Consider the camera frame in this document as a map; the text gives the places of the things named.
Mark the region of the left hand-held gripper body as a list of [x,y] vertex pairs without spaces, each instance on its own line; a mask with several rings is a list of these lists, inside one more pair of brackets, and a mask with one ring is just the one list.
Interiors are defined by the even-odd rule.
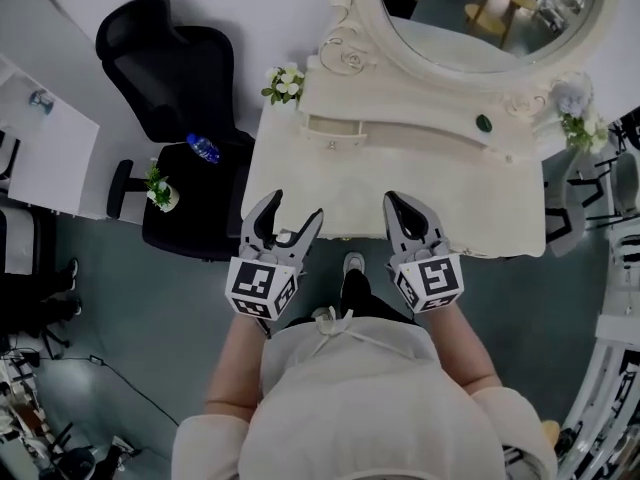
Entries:
[[242,232],[239,252],[229,263],[225,296],[232,309],[260,321],[278,321],[299,289],[303,257],[300,233],[283,231],[272,248]]

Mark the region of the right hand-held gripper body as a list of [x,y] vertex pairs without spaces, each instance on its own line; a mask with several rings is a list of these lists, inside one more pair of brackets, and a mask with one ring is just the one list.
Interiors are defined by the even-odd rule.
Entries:
[[414,314],[446,307],[463,293],[460,255],[449,250],[446,240],[395,239],[391,245],[392,283]]

